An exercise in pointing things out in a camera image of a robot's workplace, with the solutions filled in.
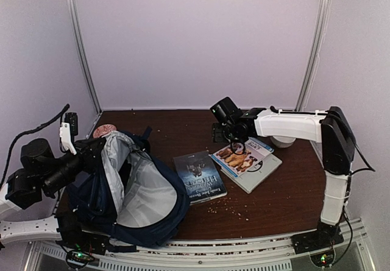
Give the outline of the navy blue backpack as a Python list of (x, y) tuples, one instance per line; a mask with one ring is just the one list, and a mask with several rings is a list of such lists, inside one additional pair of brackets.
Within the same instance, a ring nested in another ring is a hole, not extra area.
[(114, 130), (98, 144), (92, 173), (66, 187), (78, 221), (140, 247), (160, 247), (175, 236), (190, 207), (180, 177), (150, 153), (152, 129)]

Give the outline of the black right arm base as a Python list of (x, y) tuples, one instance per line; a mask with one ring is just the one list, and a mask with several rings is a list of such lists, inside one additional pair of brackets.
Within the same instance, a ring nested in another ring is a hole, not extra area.
[(295, 254), (313, 252), (344, 242), (339, 225), (318, 222), (317, 228), (306, 233), (291, 236)]

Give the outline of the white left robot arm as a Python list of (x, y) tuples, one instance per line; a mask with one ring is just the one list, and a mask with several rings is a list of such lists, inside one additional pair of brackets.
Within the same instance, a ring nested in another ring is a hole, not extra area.
[[(82, 173), (96, 172), (98, 159), (105, 145), (105, 139), (83, 139), (76, 141), (78, 134), (77, 114), (70, 113), (69, 104), (49, 121), (38, 127), (17, 134), (8, 149), (5, 164), (8, 166), (16, 142), (23, 136), (37, 133), (60, 121), (60, 149), (63, 156), (56, 158), (49, 142), (36, 138), (22, 146), (20, 161), (23, 165), (13, 174), (3, 171), (1, 177), (1, 218), (28, 209), (42, 200), (45, 195), (52, 199), (59, 191), (70, 185)], [(82, 231), (74, 213), (53, 215), (42, 220), (10, 223), (1, 227), (1, 245), (8, 242), (27, 240), (63, 241), (75, 249), (86, 246), (87, 234)]]

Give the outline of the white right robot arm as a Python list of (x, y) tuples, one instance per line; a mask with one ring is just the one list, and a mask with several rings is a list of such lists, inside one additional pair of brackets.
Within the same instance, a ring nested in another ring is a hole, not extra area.
[(230, 143), (244, 144), (250, 138), (270, 138), (275, 146), (290, 146), (296, 139), (322, 145), (325, 174), (323, 204), (312, 241), (326, 247), (336, 237), (341, 219), (346, 219), (353, 175), (374, 171), (362, 154), (355, 135), (339, 107), (312, 112), (269, 108), (240, 110), (229, 97), (214, 104), (210, 111)]

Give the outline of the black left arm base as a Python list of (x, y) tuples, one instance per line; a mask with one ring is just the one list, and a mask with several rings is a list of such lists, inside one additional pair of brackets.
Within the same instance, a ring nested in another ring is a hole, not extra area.
[(61, 213), (55, 215), (54, 218), (58, 222), (56, 230), (60, 233), (60, 239), (56, 240), (58, 245), (89, 254), (105, 254), (107, 236), (84, 230), (77, 216), (73, 213)]

